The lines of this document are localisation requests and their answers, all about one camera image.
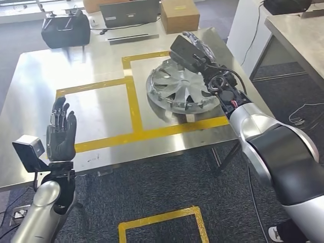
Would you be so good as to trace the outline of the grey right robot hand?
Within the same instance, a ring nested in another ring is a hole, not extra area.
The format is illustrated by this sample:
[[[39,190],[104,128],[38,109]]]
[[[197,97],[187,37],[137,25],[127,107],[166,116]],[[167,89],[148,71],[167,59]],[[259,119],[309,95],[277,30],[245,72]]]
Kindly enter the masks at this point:
[[[199,39],[195,34],[192,32],[183,32],[184,36],[186,36],[189,38],[193,45],[195,47],[202,51],[206,56],[208,56],[212,63],[216,63],[216,59],[214,54],[206,44],[205,44],[203,41]]]

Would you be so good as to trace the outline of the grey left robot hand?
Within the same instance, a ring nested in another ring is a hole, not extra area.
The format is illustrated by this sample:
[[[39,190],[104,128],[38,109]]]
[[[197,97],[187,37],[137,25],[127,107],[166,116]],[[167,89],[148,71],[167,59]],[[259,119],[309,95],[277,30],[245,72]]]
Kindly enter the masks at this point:
[[[68,112],[65,97],[53,105],[47,127],[46,152],[50,161],[72,161],[76,156],[75,141],[77,121],[73,111]]]

